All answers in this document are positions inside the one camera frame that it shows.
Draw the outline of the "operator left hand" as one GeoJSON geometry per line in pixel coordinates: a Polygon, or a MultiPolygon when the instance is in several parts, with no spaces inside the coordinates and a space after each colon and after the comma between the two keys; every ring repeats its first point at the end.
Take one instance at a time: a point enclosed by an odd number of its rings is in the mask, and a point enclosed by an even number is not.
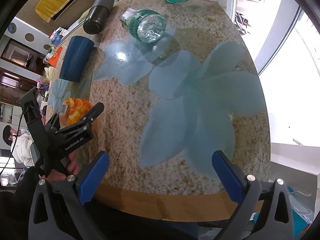
{"type": "MultiPolygon", "coordinates": [[[[68,161],[67,161],[67,174],[73,174],[78,175],[80,172],[80,166],[78,163],[78,158],[76,155],[76,151],[73,151],[68,155],[68,161]]],[[[66,180],[67,176],[55,169],[53,169],[50,174],[47,177],[42,177],[43,179],[46,179],[48,182],[58,182],[58,181],[64,181],[66,180]]]]}

